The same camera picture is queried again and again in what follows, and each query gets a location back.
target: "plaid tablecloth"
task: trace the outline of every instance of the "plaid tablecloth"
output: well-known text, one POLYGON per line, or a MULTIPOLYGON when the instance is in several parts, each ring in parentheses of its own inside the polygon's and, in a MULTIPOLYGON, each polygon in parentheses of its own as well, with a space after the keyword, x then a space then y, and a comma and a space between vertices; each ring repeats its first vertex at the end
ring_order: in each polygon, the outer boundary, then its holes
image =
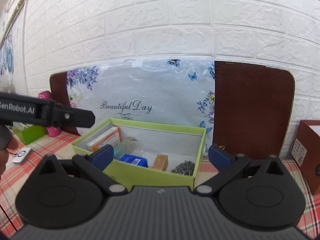
MULTIPOLYGON (((55 138, 50 138, 47 135, 40 138, 29 145, 29 147, 33 149, 33 152, 30 153, 23 165, 14 165, 12 163, 13 155, 10 156, 6 171, 0 182, 0 205, 4 208, 18 230, 22 227, 22 221, 17 215, 14 206, 15 197, 18 191, 44 155, 54 153, 61 159, 69 159, 73 156, 74 152, 70 143, 76 138, 77 136, 66 132, 62 132, 61 135, 55 138)), ((309 187, 305 183, 298 166, 293 160, 285 160, 284 165, 289 170, 306 198, 306 209, 298 224, 298 228, 313 239, 320 234, 318 219, 320 215, 320 195, 311 195, 309 187)), ((203 159, 199 169, 200 172, 196 177, 195 185, 201 184, 218 173, 208 159, 203 159)), ((15 229, 1 210, 0 220, 0 230, 5 235, 12 236, 15 233, 15 229)))

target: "brown wooden board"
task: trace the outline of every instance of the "brown wooden board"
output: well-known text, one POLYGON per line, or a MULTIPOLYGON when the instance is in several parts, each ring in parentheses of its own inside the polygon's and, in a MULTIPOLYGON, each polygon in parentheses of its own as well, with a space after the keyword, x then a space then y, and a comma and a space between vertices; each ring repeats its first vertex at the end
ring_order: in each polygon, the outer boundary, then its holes
MULTIPOLYGON (((215 62, 213 141, 231 154, 264 159, 280 153, 292 110, 294 78, 283 69, 215 62)), ((52 97, 70 106, 67 73, 50 77, 52 97)), ((75 133, 72 127, 62 130, 75 133)))

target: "purple flowers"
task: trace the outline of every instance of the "purple flowers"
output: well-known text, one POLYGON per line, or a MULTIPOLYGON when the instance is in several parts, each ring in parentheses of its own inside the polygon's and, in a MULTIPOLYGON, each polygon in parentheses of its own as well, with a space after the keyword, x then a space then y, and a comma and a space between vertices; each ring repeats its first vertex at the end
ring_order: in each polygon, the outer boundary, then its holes
POLYGON ((180 67, 180 60, 179 59, 169 59, 167 61, 168 65, 172 65, 172 66, 176 66, 176 67, 180 67))
POLYGON ((82 84, 87 89, 92 90, 92 85, 97 82, 98 67, 83 67, 70 70, 67 72, 67 86, 73 87, 77 84, 82 84))
POLYGON ((204 117, 209 118, 208 123, 214 123, 214 106, 215 106, 215 95, 214 92, 209 91, 207 97, 198 101, 198 110, 202 113, 204 117))

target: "green tissue box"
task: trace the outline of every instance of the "green tissue box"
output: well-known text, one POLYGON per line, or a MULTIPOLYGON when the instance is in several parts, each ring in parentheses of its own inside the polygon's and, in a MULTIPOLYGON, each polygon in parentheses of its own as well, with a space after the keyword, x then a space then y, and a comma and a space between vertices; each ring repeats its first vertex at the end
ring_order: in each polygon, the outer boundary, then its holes
MULTIPOLYGON (((86 143, 112 126, 120 129, 122 140, 126 137, 133 137, 145 149, 168 155, 169 164, 167 171, 158 171, 113 160, 103 171, 105 174, 123 184, 128 190, 135 185, 189 186, 193 189, 199 163, 203 156, 205 128, 109 118, 72 143, 75 153, 91 154, 92 152, 85 149, 86 143), (189 159, 196 164, 192 176, 170 173, 177 164, 189 159)), ((153 154, 147 159, 148 167, 152 167, 155 158, 156 154, 153 154)))
POLYGON ((45 127, 39 125, 33 125, 23 131, 19 130, 16 126, 13 126, 12 131, 24 145, 28 145, 48 133, 45 127))

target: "qr code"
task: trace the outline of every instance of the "qr code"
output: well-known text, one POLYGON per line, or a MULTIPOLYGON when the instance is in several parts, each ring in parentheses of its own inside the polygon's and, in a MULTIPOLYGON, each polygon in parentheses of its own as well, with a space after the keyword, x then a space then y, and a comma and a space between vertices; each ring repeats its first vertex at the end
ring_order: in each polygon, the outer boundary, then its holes
POLYGON ((140 159, 134 159, 131 164, 138 165, 140 161, 140 159))

